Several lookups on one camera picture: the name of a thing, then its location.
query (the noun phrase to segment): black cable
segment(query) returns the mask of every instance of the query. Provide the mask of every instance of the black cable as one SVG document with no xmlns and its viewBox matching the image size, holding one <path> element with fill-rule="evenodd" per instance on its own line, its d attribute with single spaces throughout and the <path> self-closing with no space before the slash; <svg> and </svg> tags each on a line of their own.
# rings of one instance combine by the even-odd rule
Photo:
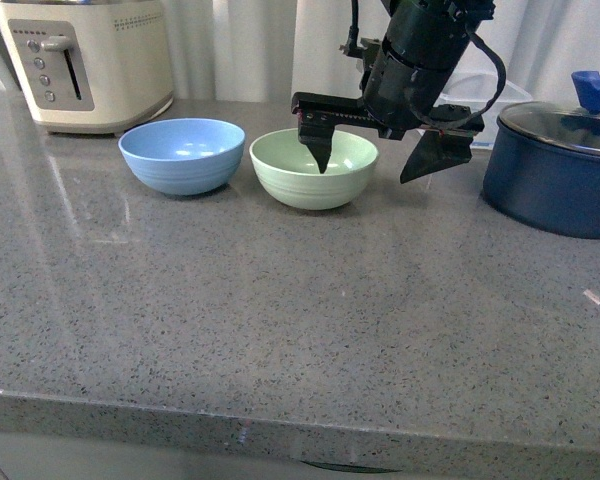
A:
<svg viewBox="0 0 600 480">
<path fill-rule="evenodd" d="M 351 26 L 358 29 L 358 0 L 351 0 Z"/>
<path fill-rule="evenodd" d="M 358 47 L 358 0 L 351 0 L 351 26 L 347 43 L 340 47 L 348 57 L 362 58 L 362 49 Z"/>
<path fill-rule="evenodd" d="M 411 110 L 411 113 L 413 113 L 413 115 L 418 120 L 420 120 L 422 123 L 431 125 L 432 127 L 437 128 L 439 130 L 449 130 L 449 129 L 459 128 L 459 127 L 465 125 L 467 122 L 469 122 L 469 120 L 472 120 L 472 119 L 476 118 L 477 116 L 485 113 L 487 110 L 489 110 L 493 106 L 494 103 L 496 103 L 496 100 L 498 100 L 498 97 L 500 97 L 500 95 L 502 94 L 502 91 L 504 90 L 504 87 L 507 83 L 507 70 L 504 66 L 504 62 L 502 61 L 502 59 L 498 56 L 498 54 L 496 52 L 491 50 L 487 46 L 486 43 L 484 43 L 484 40 L 482 38 L 480 38 L 480 36 L 476 33 L 474 26 L 470 26 L 467 23 L 465 25 L 465 30 L 467 32 L 467 35 L 469 35 L 469 39 L 471 40 L 471 42 L 480 51 L 484 52 L 484 54 L 489 58 L 489 60 L 491 60 L 491 62 L 496 67 L 496 73 L 498 75 L 498 84 L 496 86 L 496 93 L 491 98 L 491 100 L 489 100 L 487 102 L 487 104 L 485 105 L 485 107 L 483 109 L 481 109 L 475 113 L 472 113 L 471 115 L 468 115 L 465 118 L 462 118 L 460 120 L 455 120 L 453 122 L 438 122 L 436 120 L 433 120 L 432 118 L 428 117 L 427 115 L 423 114 L 422 112 L 419 112 L 413 106 L 413 103 L 411 102 L 411 97 L 407 96 L 407 105 L 409 107 L 409 110 Z"/>
</svg>

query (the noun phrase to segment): plastic container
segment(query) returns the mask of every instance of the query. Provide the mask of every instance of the plastic container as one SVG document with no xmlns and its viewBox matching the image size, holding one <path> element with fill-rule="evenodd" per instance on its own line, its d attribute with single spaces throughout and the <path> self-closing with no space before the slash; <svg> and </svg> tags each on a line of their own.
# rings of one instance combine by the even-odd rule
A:
<svg viewBox="0 0 600 480">
<path fill-rule="evenodd" d="M 498 83 L 498 76 L 491 72 L 454 72 L 445 85 L 436 105 L 453 103 L 465 105 L 476 112 L 484 108 L 485 104 L 493 97 Z M 496 103 L 486 112 L 484 131 L 479 133 L 471 148 L 493 149 L 498 134 L 497 119 L 500 111 L 509 105 L 533 100 L 531 94 L 507 80 L 502 95 Z"/>
</svg>

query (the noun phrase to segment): countertop edge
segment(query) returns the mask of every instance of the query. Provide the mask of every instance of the countertop edge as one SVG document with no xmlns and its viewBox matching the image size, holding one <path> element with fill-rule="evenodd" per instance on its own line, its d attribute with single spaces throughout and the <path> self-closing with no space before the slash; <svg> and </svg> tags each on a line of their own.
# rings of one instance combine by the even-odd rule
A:
<svg viewBox="0 0 600 480">
<path fill-rule="evenodd" d="M 0 431 L 468 478 L 600 479 L 600 451 L 0 392 Z"/>
</svg>

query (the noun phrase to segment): blue bowl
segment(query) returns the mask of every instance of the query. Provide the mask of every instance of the blue bowl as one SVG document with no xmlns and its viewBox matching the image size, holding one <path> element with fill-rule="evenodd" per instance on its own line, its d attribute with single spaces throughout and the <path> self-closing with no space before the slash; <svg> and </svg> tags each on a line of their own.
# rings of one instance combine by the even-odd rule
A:
<svg viewBox="0 0 600 480">
<path fill-rule="evenodd" d="M 122 156 L 146 186 L 171 195 L 218 188 L 240 165 L 245 133 L 207 118 L 176 118 L 129 130 L 118 141 Z"/>
</svg>

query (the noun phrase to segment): green bowl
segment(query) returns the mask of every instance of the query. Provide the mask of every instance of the green bowl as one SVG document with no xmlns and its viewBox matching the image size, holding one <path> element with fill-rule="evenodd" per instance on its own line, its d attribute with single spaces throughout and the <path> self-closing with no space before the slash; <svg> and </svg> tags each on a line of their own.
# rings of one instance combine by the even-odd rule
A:
<svg viewBox="0 0 600 480">
<path fill-rule="evenodd" d="M 304 210 L 349 203 L 366 188 L 378 159 L 378 149 L 369 140 L 336 131 L 327 171 L 321 174 L 295 128 L 263 135 L 249 153 L 264 189 L 279 202 Z"/>
</svg>

